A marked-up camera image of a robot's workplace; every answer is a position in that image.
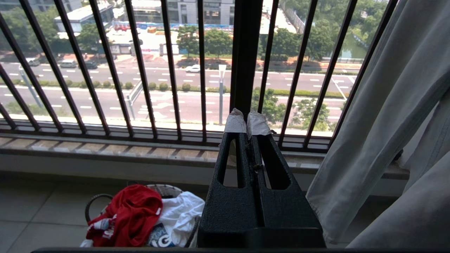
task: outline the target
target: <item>building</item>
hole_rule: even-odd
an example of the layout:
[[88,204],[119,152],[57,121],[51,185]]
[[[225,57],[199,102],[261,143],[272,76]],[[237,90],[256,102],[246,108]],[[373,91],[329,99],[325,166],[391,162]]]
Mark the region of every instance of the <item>building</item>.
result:
[[[205,0],[205,24],[233,25],[234,0]],[[133,0],[137,22],[162,23],[159,0]],[[171,24],[197,24],[196,0],[168,0],[167,9]]]
[[[104,3],[98,4],[98,7],[104,26],[110,26],[114,19],[113,5]],[[85,24],[95,24],[94,15],[92,14],[90,5],[71,11],[67,13],[67,16],[69,17],[73,32],[81,32]],[[56,17],[55,22],[60,32],[66,31],[63,22],[61,21],[61,17]]]
[[[28,0],[33,11],[46,11],[55,6],[53,0]],[[81,0],[63,0],[63,4],[68,12],[81,8]],[[15,7],[20,7],[18,0],[0,0],[0,10],[8,11]]]

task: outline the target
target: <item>white building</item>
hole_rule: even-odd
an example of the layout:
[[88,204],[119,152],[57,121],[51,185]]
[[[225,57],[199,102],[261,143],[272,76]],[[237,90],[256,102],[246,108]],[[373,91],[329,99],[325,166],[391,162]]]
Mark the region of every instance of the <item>white building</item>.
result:
[[[137,22],[162,23],[159,0],[133,0]],[[168,0],[167,9],[171,24],[197,24],[196,0]],[[205,0],[203,2],[205,24],[233,25],[234,0]]]
[[[28,2],[33,11],[46,11],[55,6],[53,0],[28,0]],[[68,12],[82,7],[81,0],[63,0],[63,4]],[[22,8],[18,0],[0,0],[1,11],[8,11],[15,7]]]

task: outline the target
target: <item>white curtain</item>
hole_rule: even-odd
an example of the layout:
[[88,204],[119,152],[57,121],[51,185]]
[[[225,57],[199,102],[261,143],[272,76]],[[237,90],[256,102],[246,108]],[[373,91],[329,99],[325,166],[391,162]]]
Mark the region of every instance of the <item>white curtain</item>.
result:
[[[327,242],[339,241],[388,164],[433,107],[446,99],[443,96],[449,87],[450,1],[399,2],[341,131],[306,195]],[[437,114],[432,122],[439,121],[434,118],[449,117]],[[414,163],[419,168],[411,168],[410,188],[405,196],[417,189],[415,184],[420,182],[420,176],[425,177],[427,170],[432,172],[438,159],[446,157],[445,153],[440,150],[424,162],[425,167]],[[413,154],[411,159],[425,158]],[[402,206],[397,212],[405,209]],[[361,247],[356,241],[352,245]]]

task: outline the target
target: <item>black metal frame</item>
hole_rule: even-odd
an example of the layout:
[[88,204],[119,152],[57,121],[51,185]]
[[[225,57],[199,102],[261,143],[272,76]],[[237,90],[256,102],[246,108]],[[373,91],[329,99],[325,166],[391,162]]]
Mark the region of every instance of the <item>black metal frame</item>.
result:
[[73,33],[72,25],[70,24],[69,17],[67,16],[66,9],[62,3],[62,0],[54,0],[54,2],[59,16],[61,17],[61,22],[63,23],[64,29],[66,30],[67,36],[69,38],[70,45],[72,46],[73,53],[75,54],[76,60],[78,61],[78,66],[80,66],[81,73],[83,74],[83,77],[85,79],[86,86],[92,98],[92,102],[94,103],[97,114],[99,115],[103,130],[105,131],[106,135],[110,135],[111,131],[109,130],[108,124],[106,123],[105,114],[102,110],[99,98],[97,96],[97,93],[95,92],[94,85],[92,84],[92,80],[90,79],[90,75],[87,71],[86,63],[84,62],[84,59],[81,55],[81,50]]
[[142,87],[144,89],[145,102],[147,104],[148,116],[150,118],[150,123],[152,124],[153,138],[158,138],[158,132],[155,125],[155,116],[153,114],[152,100],[150,99],[149,83],[147,82],[147,74],[144,67],[144,59],[142,57],[142,52],[140,50],[140,41],[137,32],[137,26],[135,21],[135,15],[133,11],[133,5],[131,1],[125,1],[126,12],[128,14],[128,20],[130,21],[131,35],[133,37],[133,43],[135,46],[136,59],[139,66],[139,73],[141,76]]
[[92,13],[94,15],[95,24],[97,25],[97,30],[99,31],[100,39],[102,41],[103,50],[105,51],[106,60],[109,65],[109,70],[111,71],[112,81],[116,88],[117,97],[119,98],[119,104],[122,109],[123,118],[126,121],[126,127],[128,128],[128,133],[133,136],[133,126],[131,125],[130,116],[128,115],[128,110],[126,109],[125,97],[122,93],[122,87],[119,82],[119,76],[116,71],[116,65],[114,64],[113,55],[108,45],[108,37],[106,37],[105,29],[103,27],[102,17],[100,15],[100,10],[97,5],[96,0],[89,0],[90,6],[92,8]]
[[180,108],[178,106],[178,95],[176,91],[176,80],[175,80],[175,64],[173,61],[172,41],[170,37],[169,14],[167,12],[168,12],[167,0],[161,0],[161,13],[162,13],[162,20],[164,22],[164,34],[166,36],[167,60],[169,63],[170,84],[172,86],[172,98],[176,121],[176,131],[178,133],[178,140],[181,140],[182,135],[180,126]]
[[[297,66],[293,75],[292,85],[289,93],[288,103],[286,114],[282,124],[282,130],[279,136],[274,136],[275,141],[278,141],[278,146],[281,150],[285,151],[300,151],[300,152],[314,152],[314,153],[326,153],[332,142],[335,140],[336,135],[338,134],[340,128],[342,127],[343,118],[345,118],[350,103],[352,102],[356,90],[361,82],[361,78],[366,71],[368,62],[370,61],[375,47],[379,42],[381,35],[386,28],[387,22],[389,21],[392,12],[398,2],[398,0],[390,0],[383,18],[378,26],[378,30],[374,36],[372,44],[369,48],[369,51],[366,55],[366,58],[362,64],[361,70],[357,75],[353,88],[351,90],[350,96],[348,98],[347,104],[344,107],[342,115],[338,121],[335,132],[333,133],[333,137],[320,137],[320,136],[312,136],[312,131],[314,129],[315,122],[317,121],[317,117],[320,112],[320,107],[323,104],[325,92],[329,86],[329,82],[332,77],[332,73],[334,71],[334,66],[336,64],[339,52],[342,47],[343,40],[345,38],[345,34],[347,28],[350,24],[352,13],[355,9],[356,0],[351,0],[346,10],[344,21],[341,25],[341,30],[339,32],[338,40],[336,41],[334,52],[327,69],[327,73],[325,75],[325,79],[320,90],[320,94],[318,97],[318,101],[314,110],[313,117],[311,119],[311,124],[308,127],[308,132],[306,136],[294,136],[294,135],[286,135],[286,128],[288,125],[289,114],[292,109],[293,99],[295,95],[295,91],[297,88],[297,83],[299,80],[302,61],[305,54],[305,50],[307,47],[307,41],[309,38],[309,34],[311,31],[312,21],[315,14],[315,9],[317,7],[318,0],[311,0],[311,5],[305,25],[305,30],[303,34],[302,44],[300,47],[300,52],[297,60]],[[20,4],[23,7],[23,10],[30,21],[31,27],[35,35],[38,38],[38,41],[49,60],[49,63],[52,67],[52,70],[56,76],[56,79],[60,83],[61,89],[67,99],[67,102],[77,120],[77,126],[75,124],[70,123],[60,123],[51,108],[50,103],[48,102],[42,88],[39,85],[38,80],[33,74],[30,66],[25,61],[23,53],[20,51],[17,42],[12,36],[11,31],[7,27],[7,24],[3,17],[0,14],[0,25],[1,30],[5,34],[9,44],[13,48],[13,51],[17,55],[20,63],[24,67],[24,71],[30,78],[34,88],[36,89],[40,99],[42,100],[45,108],[49,112],[49,115],[52,117],[54,125],[50,122],[37,122],[33,117],[31,111],[25,104],[24,100],[14,87],[12,81],[8,77],[5,70],[0,65],[0,75],[4,79],[7,87],[13,94],[16,101],[19,103],[21,109],[24,111],[25,115],[28,117],[28,121],[11,119],[11,117],[7,114],[5,108],[0,107],[0,113],[4,116],[3,120],[0,120],[0,125],[2,131],[4,130],[7,133],[19,133],[19,134],[31,134],[31,135],[42,135],[42,136],[69,136],[69,137],[80,137],[80,138],[92,138],[92,139],[100,139],[100,140],[124,140],[124,141],[149,141],[154,143],[178,143],[178,144],[194,144],[194,145],[217,145],[217,136],[220,133],[207,131],[207,117],[206,117],[206,77],[205,77],[205,45],[204,45],[204,16],[203,16],[203,0],[198,0],[198,37],[199,37],[199,52],[200,52],[200,91],[201,91],[201,107],[202,107],[202,130],[201,131],[185,131],[181,129],[180,126],[180,110],[178,105],[178,97],[177,97],[177,86],[175,79],[175,65],[173,59],[172,52],[172,43],[170,36],[170,24],[168,18],[168,10],[167,10],[167,0],[161,0],[162,7],[162,18],[164,22],[164,31],[166,38],[166,49],[168,56],[168,66],[170,72],[171,79],[171,91],[174,103],[174,113],[175,113],[175,121],[176,121],[176,130],[165,130],[162,128],[156,128],[155,118],[152,108],[152,103],[150,99],[150,93],[147,86],[147,75],[144,67],[144,61],[142,52],[140,50],[139,38],[136,31],[136,22],[133,13],[133,8],[131,2],[126,1],[126,10],[130,21],[131,34],[133,36],[134,48],[136,51],[137,63],[139,66],[139,72],[141,81],[143,82],[143,90],[145,93],[145,101],[147,104],[148,114],[151,123],[150,128],[140,128],[131,125],[131,121],[128,115],[128,110],[125,105],[125,99],[122,94],[122,88],[120,86],[119,78],[115,69],[115,65],[113,62],[112,54],[110,48],[107,44],[106,33],[102,24],[102,19],[99,14],[99,8],[96,4],[95,0],[90,0],[90,5],[93,10],[94,18],[96,21],[96,26],[99,32],[99,37],[102,41],[102,46],[106,54],[106,58],[110,67],[111,75],[113,78],[113,82],[116,88],[116,92],[119,98],[119,103],[121,105],[122,112],[124,114],[124,119],[126,121],[126,128],[122,126],[109,126],[106,122],[106,118],[102,107],[100,105],[99,99],[95,92],[95,88],[90,79],[90,75],[87,71],[86,64],[81,54],[81,50],[78,46],[77,40],[74,36],[73,29],[70,25],[70,21],[68,19],[66,10],[63,6],[61,0],[54,0],[58,13],[61,17],[61,21],[66,29],[69,41],[71,43],[72,49],[75,53],[75,56],[80,65],[81,73],[83,74],[84,80],[86,81],[87,88],[89,89],[89,93],[92,97],[93,103],[95,105],[95,109],[98,113],[98,116],[101,120],[102,126],[88,126],[82,122],[81,116],[76,108],[75,101],[73,100],[68,86],[65,83],[61,71],[59,70],[55,59],[51,54],[51,50],[49,48],[48,43],[46,42],[44,35],[37,23],[35,15],[32,13],[29,3],[26,0],[20,0]],[[274,0],[272,4],[272,13],[270,19],[270,29],[268,34],[268,43],[266,48],[266,56],[264,62],[264,68],[262,73],[262,81],[261,81],[261,93],[258,104],[258,112],[262,111],[264,104],[264,94],[266,90],[267,76],[269,72],[269,64],[270,64],[270,54],[273,44],[274,37],[274,28],[275,28],[275,19],[276,13],[278,9],[279,0]],[[240,109],[246,118],[246,115],[250,111],[251,107],[251,98],[253,92],[253,79],[254,79],[254,70],[257,59],[257,44],[259,41],[259,27],[261,21],[261,11],[262,11],[262,1],[260,0],[248,0],[248,1],[237,1],[235,3],[235,18],[234,18],[234,39],[233,39],[233,64],[231,66],[231,96],[230,96],[230,110],[233,108]]]
[[28,78],[30,79],[33,87],[36,90],[36,93],[39,95],[40,100],[42,101],[45,109],[47,109],[47,112],[49,113],[51,119],[53,120],[53,123],[55,124],[56,128],[60,133],[64,131],[63,126],[58,120],[58,117],[56,116],[55,111],[53,110],[49,100],[47,99],[47,96],[45,95],[44,91],[42,90],[41,85],[39,84],[35,74],[31,70],[30,65],[25,59],[25,56],[23,55],[23,52],[20,50],[20,47],[17,43],[17,41],[14,39],[13,34],[11,33],[11,30],[8,28],[8,25],[6,24],[6,21],[3,19],[3,15],[0,13],[0,28],[3,31],[3,34],[8,41],[9,45],[13,49],[14,53],[16,54],[20,64],[22,65],[25,73],[28,75]]
[[370,44],[369,50],[367,51],[366,57],[364,58],[361,69],[358,75],[356,76],[353,88],[351,89],[350,94],[347,98],[344,110],[342,111],[341,117],[337,122],[336,129],[334,130],[333,136],[331,137],[330,146],[333,144],[334,140],[336,139],[336,136],[339,133],[339,130],[341,129],[342,121],[345,119],[345,116],[347,115],[350,104],[352,103],[353,98],[355,97],[356,90],[360,86],[361,79],[364,76],[367,66],[369,65],[370,59],[372,58],[372,55],[375,52],[375,48],[377,47],[378,42],[381,39],[381,35],[383,34],[384,29],[386,29],[387,23],[391,19],[392,13],[394,12],[395,7],[397,6],[397,2],[398,0],[389,0],[386,6],[386,10],[384,11],[383,17],[381,18],[377,31],[375,32],[375,36],[373,37],[372,43]]
[[284,115],[283,125],[281,126],[281,133],[278,140],[278,146],[283,146],[284,135],[288,126],[289,115],[291,114],[292,103],[294,102],[295,90],[297,89],[298,78],[300,77],[300,71],[303,64],[303,58],[305,57],[306,46],[308,45],[309,34],[311,32],[312,22],[314,20],[315,8],[318,0],[311,0],[310,9],[308,12],[308,18],[306,20],[305,30],[303,32],[303,40],[301,41],[300,52],[297,58],[297,66],[295,68],[294,76],[292,77],[291,91],[289,92],[288,105],[286,106],[286,113]]

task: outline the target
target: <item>street lamp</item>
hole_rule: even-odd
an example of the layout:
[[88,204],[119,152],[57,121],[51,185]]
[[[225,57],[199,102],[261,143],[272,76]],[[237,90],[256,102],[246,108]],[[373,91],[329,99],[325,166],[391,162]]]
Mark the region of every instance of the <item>street lamp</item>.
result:
[[41,101],[37,98],[37,95],[34,92],[33,87],[31,86],[30,82],[27,79],[27,76],[25,76],[25,73],[23,72],[22,65],[19,64],[18,68],[19,68],[20,76],[22,77],[25,84],[28,86],[28,89],[30,90],[31,95],[33,96],[34,100],[36,101],[36,104],[39,106],[39,108],[42,108]]
[[219,125],[222,126],[222,111],[223,111],[223,94],[224,94],[224,76],[226,64],[219,64]]

